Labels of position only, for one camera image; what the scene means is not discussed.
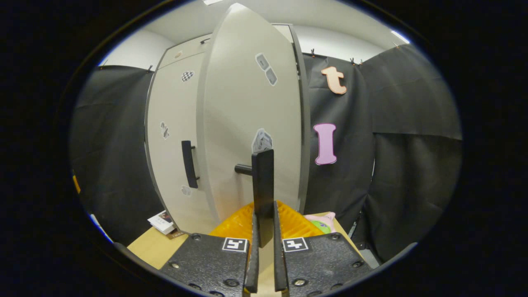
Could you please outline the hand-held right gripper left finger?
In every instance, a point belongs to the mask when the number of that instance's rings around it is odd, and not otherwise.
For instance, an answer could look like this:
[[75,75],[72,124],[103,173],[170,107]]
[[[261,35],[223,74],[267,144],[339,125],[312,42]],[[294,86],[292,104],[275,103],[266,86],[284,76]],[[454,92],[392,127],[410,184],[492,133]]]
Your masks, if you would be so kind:
[[161,272],[219,297],[249,297],[258,291],[259,239],[254,204],[232,214],[210,234],[193,233]]

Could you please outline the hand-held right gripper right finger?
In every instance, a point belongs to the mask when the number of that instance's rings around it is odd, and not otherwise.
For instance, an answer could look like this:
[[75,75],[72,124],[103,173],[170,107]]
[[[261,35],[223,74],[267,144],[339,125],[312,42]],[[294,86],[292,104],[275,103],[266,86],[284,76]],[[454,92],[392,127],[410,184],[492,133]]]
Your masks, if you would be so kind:
[[273,271],[275,291],[283,297],[317,297],[353,285],[372,272],[339,232],[283,238],[282,216],[274,203]]

